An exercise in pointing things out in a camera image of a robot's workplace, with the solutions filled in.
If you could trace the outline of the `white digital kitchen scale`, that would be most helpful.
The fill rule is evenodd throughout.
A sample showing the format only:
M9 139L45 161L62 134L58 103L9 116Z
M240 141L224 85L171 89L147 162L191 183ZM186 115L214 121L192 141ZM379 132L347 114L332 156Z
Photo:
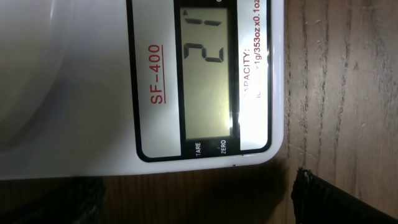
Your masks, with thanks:
M260 164L284 137L282 1L2 1L1 178Z

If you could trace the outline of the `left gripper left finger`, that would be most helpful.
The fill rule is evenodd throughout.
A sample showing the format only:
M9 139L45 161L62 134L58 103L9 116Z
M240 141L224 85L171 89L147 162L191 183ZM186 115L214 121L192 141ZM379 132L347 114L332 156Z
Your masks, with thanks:
M1 215L1 223L89 224L102 211L105 186L99 177L77 177L68 184Z

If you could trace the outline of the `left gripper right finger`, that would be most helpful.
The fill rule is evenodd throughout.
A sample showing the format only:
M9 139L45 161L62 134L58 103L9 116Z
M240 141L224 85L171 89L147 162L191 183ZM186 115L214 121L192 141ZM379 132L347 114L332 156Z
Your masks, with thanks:
M397 224L397 219L302 167L297 171L291 198L295 222L300 224Z

